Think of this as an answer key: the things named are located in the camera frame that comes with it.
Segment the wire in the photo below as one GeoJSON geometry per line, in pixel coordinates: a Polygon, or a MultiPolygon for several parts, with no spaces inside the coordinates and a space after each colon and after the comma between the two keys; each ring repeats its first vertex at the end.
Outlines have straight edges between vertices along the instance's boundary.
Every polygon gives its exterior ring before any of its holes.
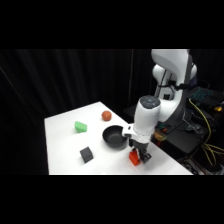
{"type": "Polygon", "coordinates": [[[211,128],[210,128],[210,125],[209,125],[209,123],[208,123],[208,120],[207,120],[207,118],[205,117],[205,115],[201,112],[201,110],[200,110],[195,104],[193,104],[193,103],[191,102],[191,99],[189,99],[189,102],[191,103],[191,105],[193,105],[193,106],[197,109],[197,111],[198,111],[198,112],[201,114],[201,116],[205,119],[205,122],[206,122],[207,125],[208,125],[209,135],[208,135],[208,138],[206,139],[206,141],[204,142],[204,144],[206,144],[206,143],[208,142],[208,140],[210,139],[210,137],[211,137],[211,133],[212,133],[211,128]]]}
{"type": "MultiPolygon", "coordinates": [[[[210,163],[212,166],[215,166],[215,165],[216,165],[216,157],[215,157],[215,154],[218,154],[218,155],[224,155],[224,153],[214,151],[214,150],[212,150],[212,148],[217,149],[217,150],[220,150],[220,151],[223,151],[223,152],[224,152],[224,149],[221,149],[221,148],[219,148],[219,147],[217,147],[217,146],[214,146],[214,145],[206,144],[206,143],[209,141],[210,137],[211,137],[211,127],[210,127],[210,125],[209,125],[209,123],[208,123],[208,120],[206,119],[206,117],[204,116],[204,114],[201,112],[201,110],[200,110],[195,104],[193,104],[193,103],[191,102],[191,99],[189,99],[189,102],[191,103],[191,105],[193,105],[193,106],[198,110],[198,112],[202,115],[202,117],[205,119],[205,121],[206,121],[206,123],[207,123],[207,125],[208,125],[209,136],[208,136],[208,138],[206,139],[206,141],[201,145],[201,148],[204,150],[205,155],[206,155],[206,157],[207,157],[209,163],[210,163]],[[212,156],[213,156],[213,159],[214,159],[214,164],[212,163],[211,159],[209,158],[209,155],[208,155],[208,153],[207,153],[206,150],[211,152],[211,154],[212,154],[212,156]]],[[[195,153],[191,156],[191,158],[194,157],[194,155],[198,152],[199,149],[200,149],[200,147],[195,151],[195,153]]]]}

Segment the black background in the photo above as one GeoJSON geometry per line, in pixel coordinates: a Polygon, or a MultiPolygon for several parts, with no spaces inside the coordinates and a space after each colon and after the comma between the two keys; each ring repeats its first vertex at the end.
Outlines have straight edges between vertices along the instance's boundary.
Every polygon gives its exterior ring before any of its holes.
{"type": "MultiPolygon", "coordinates": [[[[224,91],[224,49],[190,53],[198,78],[224,91]]],[[[48,174],[44,118],[101,101],[128,119],[123,109],[156,88],[151,49],[134,50],[130,85],[131,56],[131,49],[1,49],[0,172],[48,174]]]]}

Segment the black pan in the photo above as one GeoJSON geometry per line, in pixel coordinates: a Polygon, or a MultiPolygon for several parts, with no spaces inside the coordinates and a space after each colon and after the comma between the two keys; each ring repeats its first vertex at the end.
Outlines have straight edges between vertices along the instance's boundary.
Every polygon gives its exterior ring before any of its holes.
{"type": "Polygon", "coordinates": [[[103,139],[111,148],[119,148],[123,146],[127,138],[122,136],[123,127],[121,126],[111,126],[103,132],[103,139]]]}

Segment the white table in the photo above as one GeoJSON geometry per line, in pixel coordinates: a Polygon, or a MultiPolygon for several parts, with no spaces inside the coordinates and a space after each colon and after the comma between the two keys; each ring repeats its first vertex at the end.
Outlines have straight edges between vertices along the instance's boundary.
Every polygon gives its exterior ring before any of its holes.
{"type": "Polygon", "coordinates": [[[148,152],[152,159],[135,167],[129,160],[130,147],[111,149],[102,138],[112,125],[127,123],[112,113],[112,120],[103,121],[101,114],[109,110],[101,102],[45,119],[48,167],[50,175],[192,175],[153,143],[148,152]],[[86,133],[77,133],[75,121],[88,125],[86,133]],[[80,151],[89,147],[94,159],[84,164],[80,151]]]}

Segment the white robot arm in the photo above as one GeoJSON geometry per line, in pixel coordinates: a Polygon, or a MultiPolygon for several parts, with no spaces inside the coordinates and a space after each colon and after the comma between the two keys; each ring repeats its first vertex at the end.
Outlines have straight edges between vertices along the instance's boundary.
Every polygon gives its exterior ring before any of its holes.
{"type": "Polygon", "coordinates": [[[192,57],[187,49],[152,49],[152,58],[157,64],[153,72],[158,85],[166,86],[171,74],[176,84],[173,91],[170,89],[173,95],[169,99],[164,99],[164,95],[170,93],[167,89],[160,93],[161,98],[142,97],[136,108],[135,123],[123,128],[123,136],[133,140],[134,150],[144,164],[151,158],[146,149],[158,121],[173,128],[182,122],[187,90],[193,76],[192,57]]]}
{"type": "MultiPolygon", "coordinates": [[[[175,87],[170,84],[170,82],[176,83],[177,77],[159,65],[155,65],[152,74],[158,83],[155,97],[164,100],[173,100],[176,90],[175,87]]],[[[192,80],[196,74],[197,67],[196,65],[192,64],[190,80],[192,80]]]]}

